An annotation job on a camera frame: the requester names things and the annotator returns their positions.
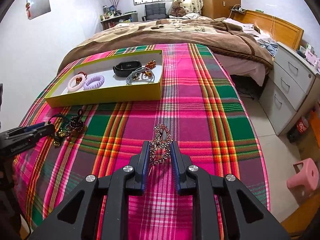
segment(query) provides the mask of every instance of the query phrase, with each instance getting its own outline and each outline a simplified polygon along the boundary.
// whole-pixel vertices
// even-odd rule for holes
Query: pink plastic stool
[[[319,171],[311,158],[295,163],[293,166],[303,164],[303,167],[299,173],[293,175],[287,180],[287,187],[293,188],[298,185],[304,185],[306,191],[311,193],[314,191],[319,183]]]

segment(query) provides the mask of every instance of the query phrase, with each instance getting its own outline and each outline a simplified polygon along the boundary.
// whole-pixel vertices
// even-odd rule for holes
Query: drawer handle
[[[288,86],[288,92],[289,92],[289,88],[290,88],[290,86],[281,78],[281,81],[283,81],[284,82],[284,84],[286,84],[287,86]]]
[[[281,106],[282,106],[282,102],[280,102],[280,100],[277,98],[276,94],[275,94],[275,98],[276,98],[276,99],[277,99],[277,101],[280,103],[280,107],[279,107],[279,108],[281,108]]]
[[[290,68],[290,65],[293,66],[297,70],[297,75],[298,75],[298,71],[299,71],[298,68],[295,65],[293,65],[289,60],[288,60],[288,63],[289,63],[289,68]]]

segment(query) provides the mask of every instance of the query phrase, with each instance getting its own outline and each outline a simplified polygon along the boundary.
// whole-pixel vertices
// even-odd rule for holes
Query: silver bolt
[[[226,179],[229,180],[229,181],[235,181],[236,180],[236,176],[233,175],[233,174],[228,174],[226,176]]]
[[[95,179],[96,179],[96,176],[94,176],[94,175],[88,175],[88,176],[85,178],[85,180],[86,180],[87,182],[93,182]]]
[[[125,172],[130,172],[130,171],[133,170],[133,167],[130,166],[130,165],[127,165],[127,166],[124,166],[124,167],[123,167],[123,170],[124,170]]]
[[[190,165],[188,169],[189,171],[197,171],[199,168],[196,165]]]

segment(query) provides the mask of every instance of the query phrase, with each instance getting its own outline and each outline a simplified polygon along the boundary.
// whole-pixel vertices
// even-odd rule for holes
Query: yellow box
[[[140,61],[142,66],[145,66],[151,60],[156,61],[156,67],[152,70],[155,74],[153,83],[147,83],[148,80],[141,78],[141,75],[140,79],[134,81],[132,85],[126,85],[125,78],[117,77],[114,74],[113,66],[123,61],[134,60]],[[83,91],[83,88],[80,88],[76,92],[69,92],[67,89],[69,80],[80,71],[87,73],[87,78],[103,75],[105,82],[98,89]],[[106,57],[71,68],[50,89],[45,96],[45,100],[52,108],[111,102],[160,100],[162,72],[162,50],[138,51]]]

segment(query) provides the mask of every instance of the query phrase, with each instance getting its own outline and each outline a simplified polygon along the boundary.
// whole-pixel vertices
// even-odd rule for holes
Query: triangular cutout
[[[263,219],[263,214],[242,190],[237,190],[245,221],[250,224]]]
[[[80,190],[77,195],[75,195],[73,199],[71,199],[70,202],[59,212],[57,218],[69,224],[74,224],[76,222],[83,197],[84,190]]]

